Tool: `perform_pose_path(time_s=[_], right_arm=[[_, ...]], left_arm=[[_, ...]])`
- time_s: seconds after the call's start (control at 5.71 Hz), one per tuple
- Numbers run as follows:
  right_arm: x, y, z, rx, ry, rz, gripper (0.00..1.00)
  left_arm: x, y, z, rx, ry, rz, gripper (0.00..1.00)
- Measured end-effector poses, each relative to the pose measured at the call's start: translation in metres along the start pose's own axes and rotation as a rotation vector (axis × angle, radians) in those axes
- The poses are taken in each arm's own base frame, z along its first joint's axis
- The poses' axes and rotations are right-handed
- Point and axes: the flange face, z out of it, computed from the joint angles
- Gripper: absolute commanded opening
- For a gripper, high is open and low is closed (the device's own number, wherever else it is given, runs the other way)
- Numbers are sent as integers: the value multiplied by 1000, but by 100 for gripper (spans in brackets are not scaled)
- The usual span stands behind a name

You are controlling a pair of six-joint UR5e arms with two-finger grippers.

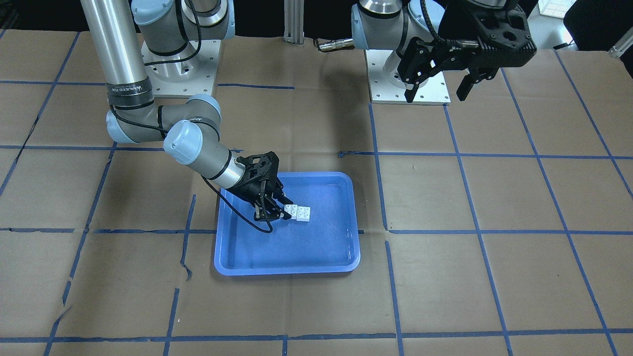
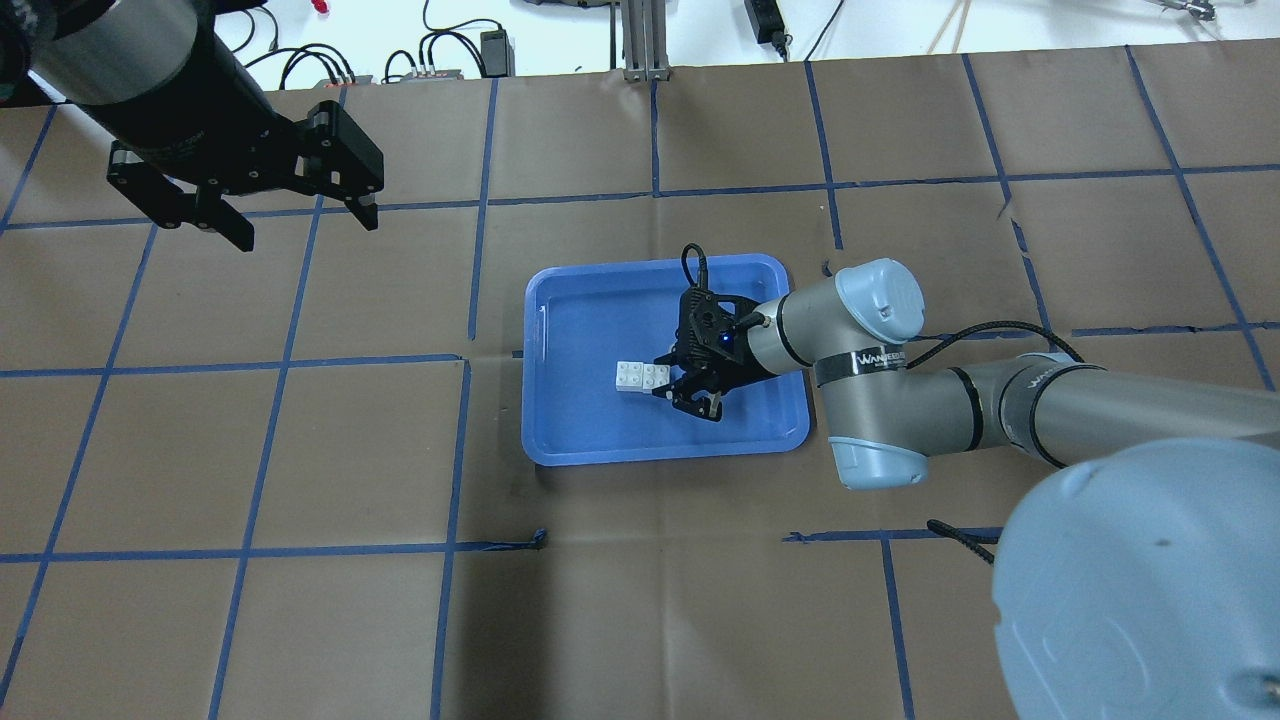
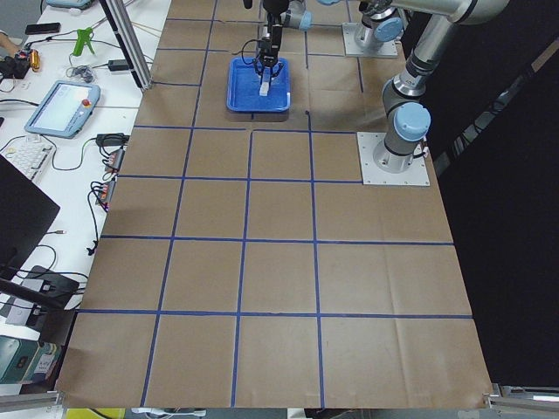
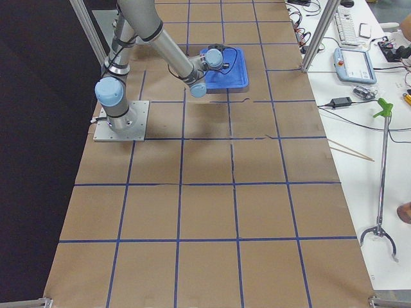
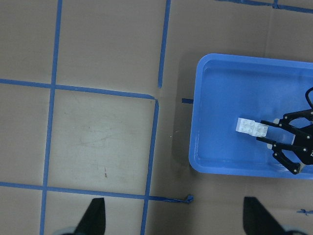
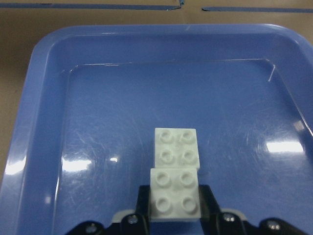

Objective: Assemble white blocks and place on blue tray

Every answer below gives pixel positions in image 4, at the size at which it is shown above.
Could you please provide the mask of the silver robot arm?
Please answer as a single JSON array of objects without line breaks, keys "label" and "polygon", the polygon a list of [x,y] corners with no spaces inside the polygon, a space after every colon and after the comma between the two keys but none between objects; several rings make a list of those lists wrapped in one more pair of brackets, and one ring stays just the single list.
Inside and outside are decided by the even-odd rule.
[{"label": "silver robot arm", "polygon": [[164,29],[154,1],[118,1],[117,8],[118,19],[111,50],[102,65],[101,79],[94,91],[106,113],[109,131],[123,133],[137,124],[137,112],[126,97],[129,61],[134,46],[154,51],[160,56],[174,77],[184,82],[196,98],[207,92],[206,73],[218,71],[225,65],[220,44],[197,56],[185,55]]}]

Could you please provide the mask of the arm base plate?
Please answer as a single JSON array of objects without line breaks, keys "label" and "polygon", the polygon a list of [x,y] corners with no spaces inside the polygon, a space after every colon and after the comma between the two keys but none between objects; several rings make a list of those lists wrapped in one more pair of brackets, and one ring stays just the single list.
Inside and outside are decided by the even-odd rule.
[{"label": "arm base plate", "polygon": [[127,114],[119,118],[108,117],[103,107],[94,131],[95,142],[143,142],[149,114],[149,101],[128,101]]}]

